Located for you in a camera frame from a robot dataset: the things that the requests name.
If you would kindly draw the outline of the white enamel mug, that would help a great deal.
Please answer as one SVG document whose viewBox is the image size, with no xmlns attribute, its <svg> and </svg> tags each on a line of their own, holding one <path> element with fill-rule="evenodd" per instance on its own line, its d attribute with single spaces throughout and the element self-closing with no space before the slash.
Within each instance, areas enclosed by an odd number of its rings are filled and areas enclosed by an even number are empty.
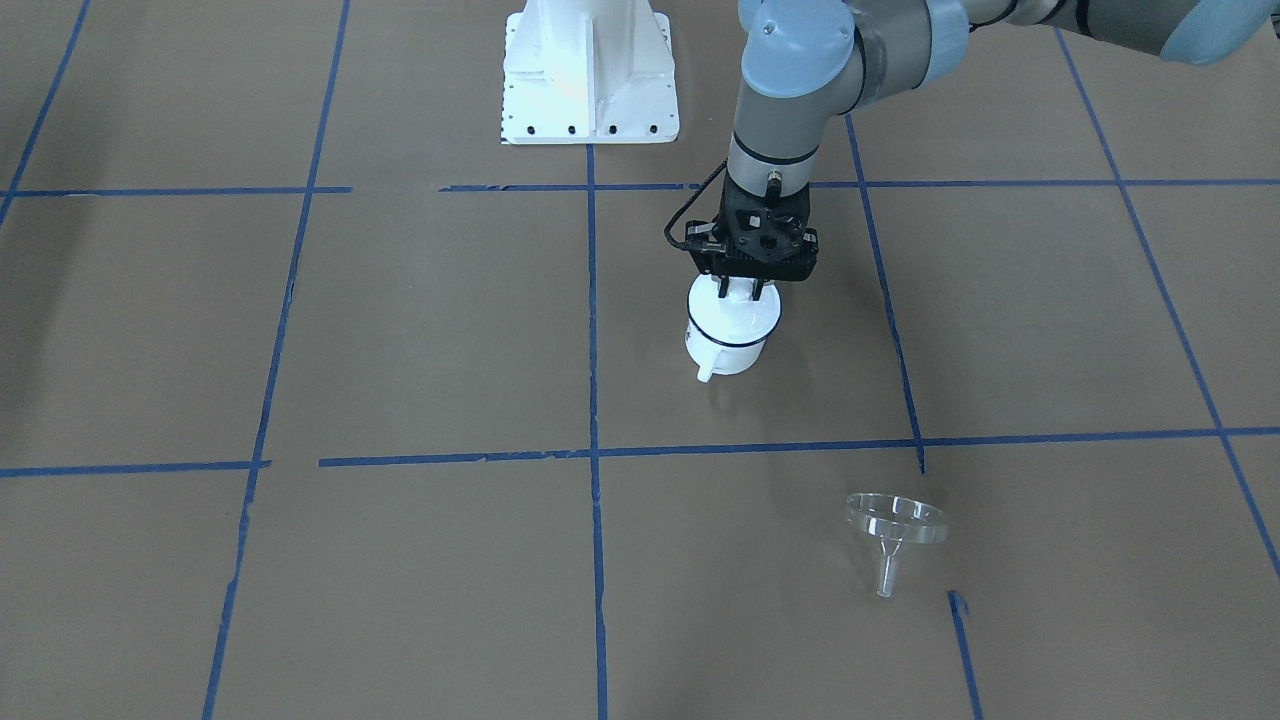
<svg viewBox="0 0 1280 720">
<path fill-rule="evenodd" d="M 782 315 L 773 282 L 740 277 L 730 277 L 721 295 L 718 275 L 699 275 L 691 283 L 686 309 L 685 346 L 703 383 L 749 369 Z"/>
</svg>

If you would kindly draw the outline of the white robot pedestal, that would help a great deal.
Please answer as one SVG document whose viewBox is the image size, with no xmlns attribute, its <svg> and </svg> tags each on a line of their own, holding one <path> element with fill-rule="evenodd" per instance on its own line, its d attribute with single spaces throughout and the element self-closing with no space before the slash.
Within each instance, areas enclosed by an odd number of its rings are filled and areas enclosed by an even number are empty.
<svg viewBox="0 0 1280 720">
<path fill-rule="evenodd" d="M 669 143 L 672 28 L 649 1 L 527 1 L 504 26 L 500 141 Z"/>
</svg>

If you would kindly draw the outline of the white mug lid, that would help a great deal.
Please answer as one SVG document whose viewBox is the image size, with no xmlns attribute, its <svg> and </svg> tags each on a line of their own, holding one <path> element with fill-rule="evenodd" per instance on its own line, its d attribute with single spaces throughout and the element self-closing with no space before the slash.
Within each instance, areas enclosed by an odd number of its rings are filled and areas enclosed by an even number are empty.
<svg viewBox="0 0 1280 720">
<path fill-rule="evenodd" d="M 765 282 L 755 297 L 756 281 L 732 277 L 728 296 L 716 297 L 717 275 L 699 275 L 687 293 L 690 327 L 724 347 L 748 347 L 767 340 L 782 316 L 778 288 Z"/>
</svg>

